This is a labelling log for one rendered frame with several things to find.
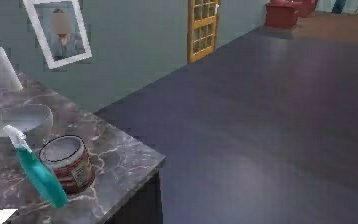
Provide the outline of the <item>white paper towel roll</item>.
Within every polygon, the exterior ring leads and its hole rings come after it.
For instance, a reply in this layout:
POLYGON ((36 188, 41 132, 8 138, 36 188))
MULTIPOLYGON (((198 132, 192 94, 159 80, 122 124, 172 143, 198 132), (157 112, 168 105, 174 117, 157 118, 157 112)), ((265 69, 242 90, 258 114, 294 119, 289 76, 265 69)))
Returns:
POLYGON ((3 47, 0 47, 0 81, 10 91, 21 91, 23 86, 3 47))

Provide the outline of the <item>grey round bowl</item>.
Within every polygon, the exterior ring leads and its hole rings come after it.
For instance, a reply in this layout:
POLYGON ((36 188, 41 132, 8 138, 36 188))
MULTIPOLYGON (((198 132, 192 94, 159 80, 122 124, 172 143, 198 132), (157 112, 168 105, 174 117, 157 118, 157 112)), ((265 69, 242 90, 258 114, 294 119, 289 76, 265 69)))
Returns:
POLYGON ((50 140, 53 127, 53 112, 43 104, 16 106, 0 113, 0 141, 9 143, 3 127, 11 125, 27 137, 31 148, 41 148, 50 140))

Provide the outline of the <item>white flat object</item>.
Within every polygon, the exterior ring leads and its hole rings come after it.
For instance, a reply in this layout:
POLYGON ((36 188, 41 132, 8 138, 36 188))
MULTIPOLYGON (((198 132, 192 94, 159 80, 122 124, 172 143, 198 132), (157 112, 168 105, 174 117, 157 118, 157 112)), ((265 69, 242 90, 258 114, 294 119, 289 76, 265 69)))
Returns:
POLYGON ((0 224, 11 224, 17 213, 17 209, 0 209, 0 224))

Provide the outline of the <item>red sofa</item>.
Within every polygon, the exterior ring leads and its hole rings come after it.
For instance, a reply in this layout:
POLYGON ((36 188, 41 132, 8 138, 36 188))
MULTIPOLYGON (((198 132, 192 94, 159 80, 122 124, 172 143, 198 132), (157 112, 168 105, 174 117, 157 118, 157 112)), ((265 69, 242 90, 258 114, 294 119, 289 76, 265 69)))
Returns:
POLYGON ((299 16, 306 18, 315 11, 318 0, 294 0, 299 5, 299 16))

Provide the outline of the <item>teal spray bottle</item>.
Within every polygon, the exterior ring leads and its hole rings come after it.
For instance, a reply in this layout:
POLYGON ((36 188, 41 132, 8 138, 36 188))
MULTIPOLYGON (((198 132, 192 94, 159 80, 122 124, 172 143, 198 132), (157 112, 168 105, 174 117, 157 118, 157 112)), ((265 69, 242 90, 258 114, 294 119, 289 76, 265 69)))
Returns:
POLYGON ((26 135, 14 126, 2 128, 13 145, 19 163, 37 192, 55 208, 67 204, 67 195, 55 174, 35 155, 26 141, 26 135))

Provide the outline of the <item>white framed portrait picture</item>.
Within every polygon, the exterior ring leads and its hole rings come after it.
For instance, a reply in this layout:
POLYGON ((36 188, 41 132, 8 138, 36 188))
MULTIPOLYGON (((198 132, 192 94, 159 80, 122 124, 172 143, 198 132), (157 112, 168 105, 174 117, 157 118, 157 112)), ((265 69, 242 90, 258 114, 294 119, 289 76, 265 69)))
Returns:
POLYGON ((49 69, 92 57, 79 0, 22 0, 49 69))

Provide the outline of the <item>grey marble counter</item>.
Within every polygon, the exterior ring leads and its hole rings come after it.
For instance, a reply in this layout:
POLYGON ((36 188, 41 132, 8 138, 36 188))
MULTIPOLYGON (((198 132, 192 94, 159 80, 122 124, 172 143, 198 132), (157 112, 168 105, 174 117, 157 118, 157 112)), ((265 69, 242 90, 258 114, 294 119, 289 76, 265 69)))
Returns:
POLYGON ((23 89, 0 83, 0 112, 19 105, 43 104, 54 114, 53 138, 81 137, 89 151, 95 180, 84 192, 55 208, 36 192, 23 173, 9 141, 0 140, 0 209, 15 208, 12 224, 119 224, 113 216, 155 177, 165 157, 68 98, 20 74, 23 89))

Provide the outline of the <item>yellow wooden lattice door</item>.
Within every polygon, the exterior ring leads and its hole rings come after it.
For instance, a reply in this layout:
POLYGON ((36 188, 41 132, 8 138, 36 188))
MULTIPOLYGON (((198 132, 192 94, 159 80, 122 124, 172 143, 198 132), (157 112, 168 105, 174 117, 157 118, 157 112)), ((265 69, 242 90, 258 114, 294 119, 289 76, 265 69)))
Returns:
POLYGON ((220 0, 188 0, 187 62, 193 63, 216 48, 220 0))

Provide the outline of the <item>red white lidded can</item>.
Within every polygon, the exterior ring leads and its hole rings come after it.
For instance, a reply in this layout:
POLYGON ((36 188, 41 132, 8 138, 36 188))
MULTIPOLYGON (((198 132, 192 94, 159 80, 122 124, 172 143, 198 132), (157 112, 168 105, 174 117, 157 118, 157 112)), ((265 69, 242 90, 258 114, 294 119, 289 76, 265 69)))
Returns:
POLYGON ((49 141, 39 153, 67 194, 85 191, 95 179, 95 171, 83 139, 64 135, 49 141))

